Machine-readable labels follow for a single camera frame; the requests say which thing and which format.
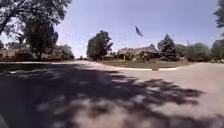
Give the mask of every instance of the flag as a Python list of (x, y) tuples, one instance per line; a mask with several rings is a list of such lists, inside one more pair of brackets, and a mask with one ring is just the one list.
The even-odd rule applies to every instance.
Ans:
[(139, 36), (143, 36), (143, 35), (142, 35), (142, 32), (138, 29), (137, 26), (135, 26), (135, 30), (136, 30), (136, 33), (137, 33)]

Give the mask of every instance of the bush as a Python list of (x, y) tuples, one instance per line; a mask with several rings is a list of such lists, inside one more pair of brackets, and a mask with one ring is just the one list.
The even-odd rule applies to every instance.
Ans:
[(112, 61), (112, 60), (117, 60), (117, 58), (115, 57), (115, 56), (103, 56), (103, 60), (110, 60), (110, 61)]
[(29, 52), (17, 52), (15, 54), (15, 61), (32, 61), (33, 55)]

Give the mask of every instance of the house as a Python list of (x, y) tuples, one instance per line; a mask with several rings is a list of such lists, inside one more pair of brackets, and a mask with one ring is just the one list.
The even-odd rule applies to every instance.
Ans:
[(19, 51), (20, 51), (19, 49), (1, 49), (0, 50), (0, 59), (15, 57), (15, 54)]
[(142, 48), (123, 48), (118, 51), (118, 56), (123, 56), (124, 60), (131, 60), (133, 58), (144, 58), (146, 60), (159, 58), (159, 51), (153, 44)]

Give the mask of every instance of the roof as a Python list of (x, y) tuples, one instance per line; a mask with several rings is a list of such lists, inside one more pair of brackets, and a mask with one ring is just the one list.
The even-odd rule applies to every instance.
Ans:
[(150, 52), (150, 53), (159, 53), (159, 51), (155, 48), (153, 44), (151, 44), (148, 47), (142, 47), (142, 48), (136, 48), (133, 50), (135, 54), (138, 54), (140, 52)]

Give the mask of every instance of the curb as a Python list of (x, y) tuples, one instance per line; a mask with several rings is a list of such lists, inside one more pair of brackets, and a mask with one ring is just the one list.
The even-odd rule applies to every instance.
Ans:
[(124, 67), (115, 67), (101, 63), (95, 63), (97, 66), (107, 66), (108, 68), (113, 68), (117, 70), (128, 70), (128, 71), (176, 71), (179, 67), (176, 68), (159, 68), (159, 69), (149, 69), (149, 68), (124, 68)]

